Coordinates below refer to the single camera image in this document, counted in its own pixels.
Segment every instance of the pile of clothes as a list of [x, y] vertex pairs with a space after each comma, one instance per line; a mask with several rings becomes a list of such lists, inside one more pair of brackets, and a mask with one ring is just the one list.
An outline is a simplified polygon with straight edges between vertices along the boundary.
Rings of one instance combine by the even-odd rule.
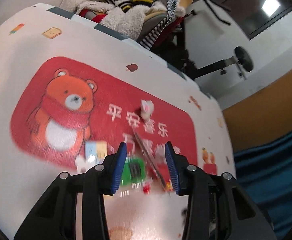
[[[137, 40], [147, 49], [164, 28], [185, 16], [185, 6], [179, 0], [63, 0], [60, 8]], [[161, 15], [159, 22], [141, 37], [144, 21], [153, 15]]]

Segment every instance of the wooden floor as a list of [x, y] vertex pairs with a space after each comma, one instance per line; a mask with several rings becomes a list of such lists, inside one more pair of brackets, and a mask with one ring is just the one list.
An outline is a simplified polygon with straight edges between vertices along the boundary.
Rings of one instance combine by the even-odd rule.
[[292, 70], [223, 114], [234, 152], [285, 135], [292, 130]]

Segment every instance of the bear's face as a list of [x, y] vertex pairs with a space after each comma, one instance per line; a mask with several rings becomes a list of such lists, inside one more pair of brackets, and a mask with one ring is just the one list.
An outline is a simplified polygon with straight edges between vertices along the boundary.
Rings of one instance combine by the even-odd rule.
[[69, 110], [90, 112], [94, 108], [93, 94], [96, 90], [94, 81], [84, 81], [69, 75], [66, 69], [59, 69], [48, 84], [46, 93]]

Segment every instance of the bear's ear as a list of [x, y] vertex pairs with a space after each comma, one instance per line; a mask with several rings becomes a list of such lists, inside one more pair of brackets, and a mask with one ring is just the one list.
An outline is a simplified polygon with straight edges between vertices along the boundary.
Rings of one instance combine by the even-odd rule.
[[60, 68], [55, 72], [55, 77], [69, 75], [69, 71], [65, 68]]
[[96, 82], [89, 79], [89, 80], [86, 80], [86, 83], [92, 89], [92, 92], [95, 93], [96, 90], [97, 90], [97, 84], [96, 84]]

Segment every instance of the bear's white belly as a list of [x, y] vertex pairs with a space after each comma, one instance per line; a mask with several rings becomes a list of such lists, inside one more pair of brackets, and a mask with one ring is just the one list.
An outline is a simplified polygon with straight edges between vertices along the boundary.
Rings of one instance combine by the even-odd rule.
[[75, 144], [77, 131], [50, 120], [46, 127], [45, 137], [48, 144], [55, 150], [68, 150]]

